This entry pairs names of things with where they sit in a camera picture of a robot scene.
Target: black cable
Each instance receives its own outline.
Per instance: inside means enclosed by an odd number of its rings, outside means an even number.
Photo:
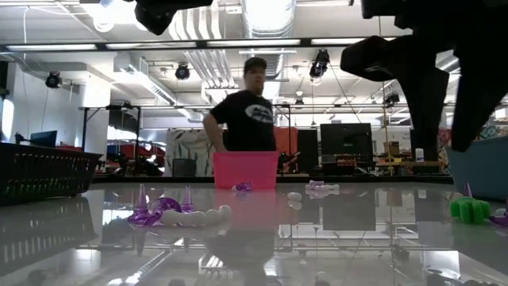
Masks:
[[[49,87],[46,87],[46,99],[44,101],[44,108],[42,109],[42,120],[40,121],[40,131],[44,130],[44,117],[46,115],[46,106],[48,105]]]
[[[330,62],[330,67],[332,68],[332,72],[333,72],[333,76],[335,76],[335,80],[337,81],[337,83],[339,84],[339,88],[341,89],[342,91],[342,94],[344,95],[344,97],[346,98],[346,101],[348,102],[349,104],[349,107],[351,107],[351,110],[353,112],[353,114],[356,116],[356,119],[358,119],[358,122],[361,123],[362,121],[360,120],[360,117],[358,117],[358,114],[356,113],[355,109],[352,107],[352,104],[351,104],[351,101],[349,100],[348,96],[346,95],[345,91],[344,91],[344,88],[342,88],[342,84],[341,84],[341,81],[339,80],[339,78],[337,77],[337,74],[335,73],[335,70],[333,69],[333,65],[332,63]]]
[[[314,122],[314,85],[311,84],[310,88],[311,88],[311,92],[312,92],[312,123],[310,123],[310,124],[313,125],[316,123],[316,122]]]

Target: mural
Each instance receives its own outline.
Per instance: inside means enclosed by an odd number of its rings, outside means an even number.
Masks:
[[[164,176],[172,176],[173,159],[196,161],[196,176],[213,176],[212,158],[215,148],[208,142],[205,130],[168,130]]]
[[[446,147],[452,145],[452,130],[451,129],[439,129],[437,133],[437,155],[440,162],[444,162],[443,173],[449,174],[448,169],[448,154],[446,153]]]
[[[484,126],[477,140],[503,137],[508,135],[508,126]]]

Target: fluorescent light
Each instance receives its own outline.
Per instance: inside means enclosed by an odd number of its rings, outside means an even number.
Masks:
[[[62,1],[60,2],[64,6],[77,6],[79,5],[79,1]],[[8,2],[0,2],[0,6],[55,6],[55,2],[52,1],[8,1]]]
[[[14,104],[9,99],[3,101],[2,111],[2,142],[10,141],[10,134],[13,128]]]
[[[327,44],[356,44],[359,41],[363,41],[364,37],[353,37],[353,38],[324,38],[324,39],[312,39],[310,44],[312,45],[327,45]],[[387,41],[391,41],[394,37],[385,37]]]
[[[111,49],[143,49],[143,48],[195,48],[196,42],[182,41],[170,43],[122,43],[106,44]]]
[[[338,7],[338,6],[349,6],[349,1],[337,1],[337,0],[326,0],[326,1],[311,1],[311,2],[297,2],[298,7]]]
[[[496,110],[494,112],[495,119],[504,119],[504,118],[506,118],[506,116],[508,115],[507,110],[508,109],[506,109],[506,108],[502,108],[502,109]]]
[[[239,51],[239,55],[289,55],[295,54],[296,50],[247,50]]]
[[[208,41],[209,47],[260,47],[260,46],[297,46],[299,39],[270,39],[270,40],[234,40],[234,41]]]
[[[58,52],[58,51],[92,51],[96,50],[95,44],[28,44],[8,45],[12,52]]]

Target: man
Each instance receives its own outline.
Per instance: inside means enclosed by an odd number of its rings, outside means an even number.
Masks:
[[[275,151],[271,103],[263,98],[267,62],[252,57],[245,62],[246,89],[228,95],[203,120],[206,135],[217,152]],[[219,124],[227,124],[227,142]]]

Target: white plastic piece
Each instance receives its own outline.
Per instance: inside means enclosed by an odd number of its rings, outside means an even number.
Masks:
[[[233,210],[230,206],[221,206],[219,207],[219,214],[221,214],[222,219],[230,219],[233,215]]]
[[[287,201],[287,204],[288,204],[290,207],[292,207],[292,208],[294,208],[295,210],[297,210],[297,211],[300,211],[300,210],[302,209],[302,203],[300,203],[300,202],[297,202],[297,201],[294,201],[294,200],[288,200],[288,201]]]
[[[314,194],[314,193],[310,194],[309,197],[310,197],[310,199],[323,199],[323,197],[321,195]]]
[[[302,194],[297,192],[291,192],[287,195],[287,198],[296,202],[299,202],[302,200]]]
[[[160,217],[160,221],[165,226],[172,226],[181,222],[182,220],[181,216],[182,214],[179,213],[178,211],[168,210],[162,214],[162,216]]]
[[[203,226],[206,223],[206,214],[202,211],[181,214],[180,222],[184,226]]]
[[[494,216],[505,216],[506,209],[497,209],[494,212]]]
[[[208,210],[206,212],[206,224],[216,224],[222,220],[221,214],[216,210]]]
[[[325,184],[325,182],[324,182],[324,181],[312,181],[312,180],[311,180],[311,181],[309,182],[309,184],[310,184],[311,186],[322,186],[322,185],[324,185],[324,184]]]
[[[204,226],[206,224],[206,214],[202,211],[196,211],[185,215],[192,215],[191,221],[193,226]]]
[[[323,185],[323,186],[316,186],[316,187],[314,187],[315,191],[324,191],[324,190],[327,190],[327,191],[336,191],[338,189],[339,189],[339,185],[337,185],[337,184],[334,184],[334,185]]]

